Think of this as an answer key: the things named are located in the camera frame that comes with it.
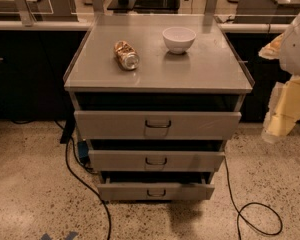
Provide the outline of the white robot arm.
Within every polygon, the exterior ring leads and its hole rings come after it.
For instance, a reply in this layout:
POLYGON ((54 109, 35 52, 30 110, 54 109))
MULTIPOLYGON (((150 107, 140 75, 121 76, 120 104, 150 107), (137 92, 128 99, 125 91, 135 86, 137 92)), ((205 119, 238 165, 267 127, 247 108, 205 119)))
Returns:
POLYGON ((274 144, 300 120, 300 13, 282 34, 259 51, 259 56, 278 59, 280 68, 291 75, 287 82, 277 82, 273 87, 263 122, 261 136, 274 144))

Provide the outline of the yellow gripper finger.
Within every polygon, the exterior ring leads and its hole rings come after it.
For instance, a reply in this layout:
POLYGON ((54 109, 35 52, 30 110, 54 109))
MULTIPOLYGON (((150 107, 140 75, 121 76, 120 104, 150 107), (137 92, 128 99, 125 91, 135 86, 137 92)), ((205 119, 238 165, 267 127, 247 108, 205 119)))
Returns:
POLYGON ((261 136, 274 144, 286 137, 300 120, 300 76, 286 83, 277 82, 272 89, 261 136))
POLYGON ((280 54, 282 39, 283 39, 283 35, 282 34, 278 35, 270 43, 262 47, 258 55, 268 60, 278 59, 280 54))

